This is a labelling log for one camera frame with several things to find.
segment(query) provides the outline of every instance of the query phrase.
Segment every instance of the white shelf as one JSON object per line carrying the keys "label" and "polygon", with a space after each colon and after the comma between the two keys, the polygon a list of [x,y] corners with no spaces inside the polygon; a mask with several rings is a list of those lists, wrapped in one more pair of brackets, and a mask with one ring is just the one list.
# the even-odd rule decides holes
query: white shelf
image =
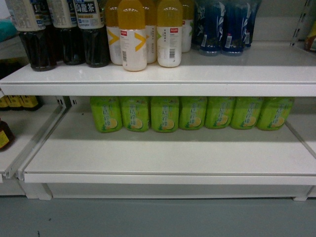
{"label": "white shelf", "polygon": [[30,65],[1,80],[6,95],[315,96],[316,56],[289,42],[254,42],[241,57],[183,54],[181,65],[141,72],[86,64],[34,72]]}
{"label": "white shelf", "polygon": [[102,134],[90,107],[77,105],[25,169],[25,182],[315,185],[316,160],[286,126]]}
{"label": "white shelf", "polygon": [[15,135],[15,141],[7,150],[0,152],[0,177],[11,178],[35,146],[47,132],[61,108],[55,105],[43,105],[37,111],[2,111],[1,120],[8,123]]}

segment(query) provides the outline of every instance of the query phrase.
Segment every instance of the drink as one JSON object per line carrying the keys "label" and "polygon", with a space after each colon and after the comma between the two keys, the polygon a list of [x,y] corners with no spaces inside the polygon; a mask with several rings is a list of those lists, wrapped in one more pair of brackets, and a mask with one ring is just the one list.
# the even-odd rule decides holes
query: drink
{"label": "drink", "polygon": [[124,127],[134,132],[149,129],[149,97],[123,96],[120,105]]}
{"label": "drink", "polygon": [[48,0],[54,27],[62,44],[62,59],[67,65],[85,62],[82,33],[72,0]]}
{"label": "drink", "polygon": [[184,96],[180,98],[179,128],[198,130],[204,125],[207,97]]}
{"label": "drink", "polygon": [[178,0],[161,0],[157,8],[158,63],[177,67],[182,53],[182,5]]}
{"label": "drink", "polygon": [[257,128],[268,131],[280,129],[290,114],[293,103],[293,97],[265,98],[256,124]]}
{"label": "drink", "polygon": [[234,129],[251,129],[258,120],[263,97],[237,97],[231,120]]}
{"label": "drink", "polygon": [[183,9],[182,20],[182,52],[189,52],[191,49],[191,41],[194,27],[194,1],[180,0]]}
{"label": "drink", "polygon": [[85,61],[93,68],[110,62],[108,37],[100,0],[74,0],[79,28],[82,31]]}
{"label": "drink", "polygon": [[140,0],[145,11],[147,63],[157,60],[157,9],[152,0]]}
{"label": "drink", "polygon": [[154,96],[151,100],[152,129],[156,132],[174,132],[178,129],[179,97]]}
{"label": "drink", "polygon": [[232,119],[235,97],[208,97],[205,127],[219,129],[227,127]]}
{"label": "drink", "polygon": [[139,0],[122,0],[118,5],[118,27],[123,67],[140,71],[147,66],[145,11]]}
{"label": "drink", "polygon": [[94,96],[90,98],[90,105],[99,132],[115,132],[122,128],[118,97]]}
{"label": "drink", "polygon": [[45,30],[41,0],[5,0],[34,71],[56,67],[53,42]]}
{"label": "drink", "polygon": [[122,65],[122,56],[119,41],[119,20],[118,6],[121,0],[108,0],[105,5],[105,16],[107,25],[107,34],[109,38],[109,50],[111,61],[114,64]]}

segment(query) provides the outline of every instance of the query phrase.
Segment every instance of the yellow juice bottle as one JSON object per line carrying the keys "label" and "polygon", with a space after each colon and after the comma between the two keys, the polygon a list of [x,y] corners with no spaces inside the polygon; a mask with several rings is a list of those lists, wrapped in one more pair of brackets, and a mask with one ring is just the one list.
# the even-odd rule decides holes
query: yellow juice bottle
{"label": "yellow juice bottle", "polygon": [[179,0],[161,0],[157,8],[158,62],[163,67],[177,67],[182,52],[182,4]]}
{"label": "yellow juice bottle", "polygon": [[183,7],[182,21],[182,52],[189,52],[191,49],[191,40],[194,27],[194,1],[180,0]]}
{"label": "yellow juice bottle", "polygon": [[139,0],[122,0],[118,5],[118,27],[123,67],[140,71],[147,65],[145,11]]}
{"label": "yellow juice bottle", "polygon": [[114,64],[122,65],[119,42],[118,6],[121,0],[108,0],[105,4],[105,17],[108,33],[110,58]]}
{"label": "yellow juice bottle", "polygon": [[157,8],[153,0],[140,0],[145,10],[147,63],[157,60]]}

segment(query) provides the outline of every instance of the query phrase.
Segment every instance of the bottle label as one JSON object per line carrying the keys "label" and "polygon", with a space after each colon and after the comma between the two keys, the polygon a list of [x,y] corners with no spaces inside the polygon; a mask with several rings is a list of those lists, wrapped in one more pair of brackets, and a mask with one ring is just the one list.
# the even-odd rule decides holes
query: bottle label
{"label": "bottle label", "polygon": [[146,31],[120,30],[120,47],[123,67],[131,71],[139,71],[147,65]]}
{"label": "bottle label", "polygon": [[78,25],[72,0],[48,0],[47,3],[54,27],[71,28]]}
{"label": "bottle label", "polygon": [[146,26],[147,63],[157,60],[157,26]]}
{"label": "bottle label", "polygon": [[100,0],[75,0],[80,29],[99,29],[104,26]]}
{"label": "bottle label", "polygon": [[9,143],[9,139],[4,131],[0,132],[0,149]]}
{"label": "bottle label", "polygon": [[119,28],[118,27],[108,27],[108,42],[111,61],[114,64],[122,65],[122,56],[120,51],[120,42],[119,42]]}
{"label": "bottle label", "polygon": [[182,21],[182,52],[189,52],[193,34],[193,20]]}
{"label": "bottle label", "polygon": [[18,31],[40,31],[46,28],[41,13],[41,0],[6,0],[5,2]]}
{"label": "bottle label", "polygon": [[162,66],[178,66],[182,53],[182,27],[157,27],[158,62]]}

